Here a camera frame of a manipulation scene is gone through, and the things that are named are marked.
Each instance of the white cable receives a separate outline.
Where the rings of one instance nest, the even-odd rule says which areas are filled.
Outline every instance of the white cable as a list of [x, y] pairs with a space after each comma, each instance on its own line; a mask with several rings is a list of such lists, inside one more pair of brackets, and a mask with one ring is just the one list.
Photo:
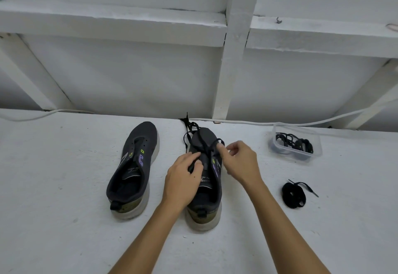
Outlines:
[[47, 116], [50, 116], [52, 114], [55, 114], [57, 112], [73, 112], [73, 113], [86, 113], [86, 114], [94, 114], [93, 112], [90, 111], [86, 111], [86, 110], [52, 110], [50, 112], [45, 112], [44, 114], [37, 116], [37, 117], [33, 117], [33, 118], [28, 118], [28, 119], [16, 119], [16, 118], [11, 118], [8, 117], [7, 115], [4, 114], [0, 114], [0, 118], [7, 120], [7, 121], [12, 121], [12, 122], [24, 122], [24, 121], [32, 121], [32, 120], [37, 120], [37, 119], [41, 119]]
[[[377, 105], [373, 105], [371, 107], [368, 108], [363, 108], [362, 110], [356, 110], [347, 114], [343, 114], [343, 115], [339, 115], [339, 116], [335, 116], [326, 120], [321, 120], [321, 121], [316, 121], [316, 122], [310, 122], [310, 123], [301, 123], [301, 124], [291, 124], [291, 123], [283, 123], [286, 126], [311, 126], [311, 125], [316, 125], [316, 124], [322, 124], [322, 123], [326, 123], [326, 122], [330, 122], [333, 120], [337, 120], [343, 117], [347, 117], [347, 116], [351, 116], [351, 115], [355, 115], [355, 114], [359, 114], [362, 112], [365, 112], [367, 110], [370, 110], [372, 108], [377, 108], [380, 106], [386, 106], [387, 104], [390, 104], [392, 102], [398, 101], [397, 99], [391, 100], [391, 101], [387, 101], [387, 102], [383, 102]], [[213, 122], [223, 122], [223, 123], [238, 123], [238, 124], [250, 124], [250, 125], [259, 125], [259, 126], [270, 126], [270, 125], [274, 125], [276, 122], [267, 122], [267, 123], [261, 123], [261, 122], [250, 122], [250, 121], [232, 121], [232, 120], [218, 120], [218, 119], [206, 119], [206, 118], [191, 118], [190, 120], [192, 121], [213, 121]]]

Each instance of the clear plastic container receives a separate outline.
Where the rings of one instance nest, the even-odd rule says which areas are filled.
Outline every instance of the clear plastic container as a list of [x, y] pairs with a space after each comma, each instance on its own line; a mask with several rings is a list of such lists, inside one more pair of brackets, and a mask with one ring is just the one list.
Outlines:
[[[312, 145], [313, 153], [308, 153], [306, 151], [294, 149], [290, 146], [285, 146], [281, 139], [276, 139], [276, 135], [278, 133], [293, 134], [299, 139], [308, 140]], [[277, 122], [274, 124], [271, 133], [268, 134], [267, 142], [271, 151], [279, 155], [284, 155], [288, 158], [300, 161], [308, 162], [311, 159], [322, 155], [322, 146], [319, 134], [316, 131], [305, 127], [287, 126], [284, 125], [284, 123]]]

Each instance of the left hand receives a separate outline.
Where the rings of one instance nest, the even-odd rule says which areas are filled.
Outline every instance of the left hand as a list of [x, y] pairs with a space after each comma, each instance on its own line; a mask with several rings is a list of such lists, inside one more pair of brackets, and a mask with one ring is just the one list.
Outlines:
[[189, 173], [188, 166], [200, 154], [200, 152], [194, 154], [189, 152], [179, 156], [169, 168], [164, 181], [162, 203], [181, 212], [192, 201], [202, 178], [203, 165], [197, 160], [192, 174]]

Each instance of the forearm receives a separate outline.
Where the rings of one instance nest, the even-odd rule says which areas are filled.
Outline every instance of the forearm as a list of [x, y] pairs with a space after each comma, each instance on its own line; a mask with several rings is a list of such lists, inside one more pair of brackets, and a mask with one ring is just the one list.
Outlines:
[[243, 185], [256, 209], [278, 274], [330, 274], [263, 181]]
[[179, 210], [161, 203], [109, 274], [151, 273], [179, 214]]

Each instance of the sneaker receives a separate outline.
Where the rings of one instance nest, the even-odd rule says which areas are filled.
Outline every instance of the sneaker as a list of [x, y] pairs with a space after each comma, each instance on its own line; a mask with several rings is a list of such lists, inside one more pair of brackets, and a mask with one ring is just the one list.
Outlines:
[[[192, 153], [200, 151], [199, 160], [203, 164], [199, 188], [186, 208], [186, 221], [193, 230], [208, 231], [217, 226], [221, 218], [222, 159], [216, 145], [218, 141], [221, 141], [222, 144], [224, 142], [218, 139], [210, 129], [199, 127], [195, 122], [189, 122], [188, 115], [181, 120], [187, 128], [187, 133], [184, 135], [186, 150]], [[193, 171], [195, 161], [188, 167], [190, 173]]]
[[133, 129], [127, 138], [120, 164], [106, 190], [117, 218], [132, 219], [147, 206], [150, 166], [158, 155], [159, 143], [158, 131], [148, 121]]

